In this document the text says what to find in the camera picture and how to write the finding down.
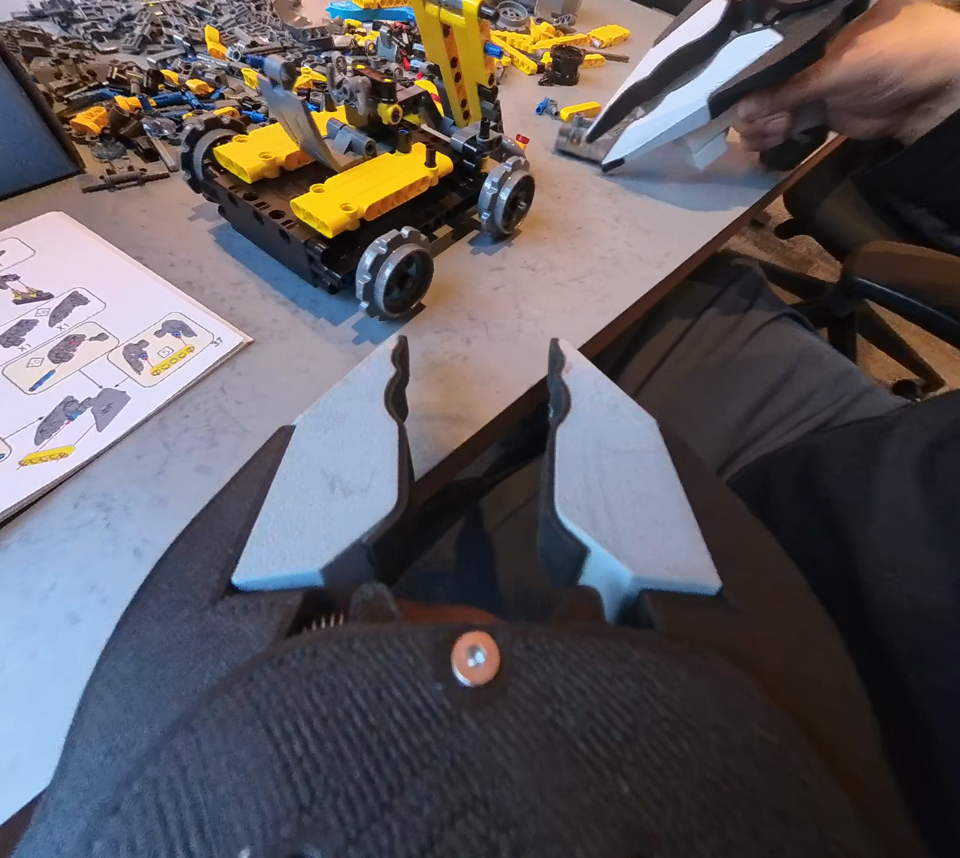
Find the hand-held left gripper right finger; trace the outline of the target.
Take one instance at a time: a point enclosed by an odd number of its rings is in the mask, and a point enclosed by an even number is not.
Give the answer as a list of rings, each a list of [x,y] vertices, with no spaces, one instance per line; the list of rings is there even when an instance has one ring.
[[[556,588],[592,588],[618,623],[644,592],[723,583],[659,424],[572,344],[550,341],[537,552]]]

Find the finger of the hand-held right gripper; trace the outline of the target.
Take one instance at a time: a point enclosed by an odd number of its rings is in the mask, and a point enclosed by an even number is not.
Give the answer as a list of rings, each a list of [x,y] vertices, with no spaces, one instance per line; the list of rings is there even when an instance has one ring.
[[[627,123],[614,139],[601,162],[602,172],[618,169],[630,159],[653,152],[706,126],[714,120],[710,110],[710,98],[714,92],[783,41],[784,36],[768,26],[729,38],[712,58],[679,79],[662,97],[633,112],[639,116]]]
[[[585,142],[594,144],[711,59],[733,32],[732,9],[731,0],[709,0],[672,26],[642,57],[594,120]]]

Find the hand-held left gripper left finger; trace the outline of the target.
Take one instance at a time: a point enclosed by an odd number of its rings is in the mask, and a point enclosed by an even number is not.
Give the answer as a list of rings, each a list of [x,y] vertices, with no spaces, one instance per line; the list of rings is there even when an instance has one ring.
[[[407,337],[394,335],[294,422],[232,575],[243,592],[351,592],[413,483]]]

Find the grey angled panel piece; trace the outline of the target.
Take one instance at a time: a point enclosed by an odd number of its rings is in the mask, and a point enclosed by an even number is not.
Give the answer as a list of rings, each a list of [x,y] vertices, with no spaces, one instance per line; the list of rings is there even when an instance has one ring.
[[[592,122],[586,119],[572,119],[560,124],[554,144],[554,154],[571,159],[599,165],[611,147],[612,133],[588,141]]]

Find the person's right forearm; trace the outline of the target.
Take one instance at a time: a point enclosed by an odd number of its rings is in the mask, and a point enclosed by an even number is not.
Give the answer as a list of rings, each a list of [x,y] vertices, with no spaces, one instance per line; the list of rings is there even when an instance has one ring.
[[[959,255],[958,112],[910,143],[847,139],[837,155],[852,189],[852,251],[888,241]]]

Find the person's right hand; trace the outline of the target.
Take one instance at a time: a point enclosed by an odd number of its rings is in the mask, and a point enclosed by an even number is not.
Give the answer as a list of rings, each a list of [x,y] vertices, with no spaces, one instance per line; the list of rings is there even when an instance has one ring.
[[[959,108],[959,14],[925,0],[880,0],[846,25],[823,57],[751,93],[734,129],[753,151],[786,141],[799,110],[816,106],[851,139],[911,144]]]

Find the black spoked wheel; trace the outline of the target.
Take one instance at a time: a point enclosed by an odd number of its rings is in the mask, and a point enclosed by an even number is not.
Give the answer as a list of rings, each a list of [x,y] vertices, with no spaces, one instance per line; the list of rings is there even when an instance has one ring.
[[[575,86],[580,80],[580,68],[585,54],[582,48],[573,45],[558,45],[549,48],[540,61],[542,73],[538,79],[541,86]]]

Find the person's grey trouser leg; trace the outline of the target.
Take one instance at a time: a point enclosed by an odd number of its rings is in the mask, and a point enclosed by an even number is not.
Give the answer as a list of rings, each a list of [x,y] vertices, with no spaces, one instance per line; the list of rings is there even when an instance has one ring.
[[[594,363],[721,479],[906,400],[836,351],[757,262],[710,257]]]

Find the black mesh office chair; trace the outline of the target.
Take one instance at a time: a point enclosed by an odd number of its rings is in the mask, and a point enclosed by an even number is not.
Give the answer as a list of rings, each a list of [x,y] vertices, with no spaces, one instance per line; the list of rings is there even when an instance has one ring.
[[[848,179],[828,191],[805,178],[786,193],[784,204],[790,219],[775,229],[776,236],[812,239],[840,269],[835,281],[825,281],[762,261],[771,284],[797,298],[793,309],[848,360],[858,362],[863,339],[906,369],[910,376],[892,384],[894,395],[920,401],[940,392],[944,378],[875,306],[958,348],[958,257],[896,240]]]

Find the yellow black toy brick vehicle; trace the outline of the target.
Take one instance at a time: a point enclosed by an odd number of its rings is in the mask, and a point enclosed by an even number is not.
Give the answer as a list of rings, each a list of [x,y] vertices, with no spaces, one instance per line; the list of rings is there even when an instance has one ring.
[[[488,0],[412,0],[426,72],[396,60],[322,60],[306,72],[267,58],[254,72],[270,122],[214,113],[187,128],[181,168],[247,240],[309,284],[354,289],[382,321],[408,317],[434,275],[438,232],[478,223],[500,242],[520,229],[536,183],[505,134]]]

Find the white instruction booklet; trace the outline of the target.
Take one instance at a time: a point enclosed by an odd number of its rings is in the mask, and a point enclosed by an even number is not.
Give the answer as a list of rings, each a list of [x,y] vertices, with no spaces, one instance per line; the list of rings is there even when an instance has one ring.
[[[1,236],[1,520],[252,343],[62,212]]]

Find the pile of toy brick pieces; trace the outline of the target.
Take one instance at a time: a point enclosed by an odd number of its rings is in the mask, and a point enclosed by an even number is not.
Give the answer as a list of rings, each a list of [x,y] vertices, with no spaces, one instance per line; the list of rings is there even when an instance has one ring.
[[[306,73],[318,102],[324,59],[395,60],[406,75],[426,72],[416,23],[313,23],[301,0],[42,0],[2,23],[2,43],[51,105],[68,138],[103,162],[104,185],[124,179],[109,154],[155,153],[184,180],[187,129],[214,113],[247,128],[270,123],[255,72],[270,57]],[[544,53],[583,50],[581,69],[602,67],[631,37],[624,24],[592,25],[578,16],[542,19],[523,29],[491,30],[497,87],[508,68],[539,81]]]

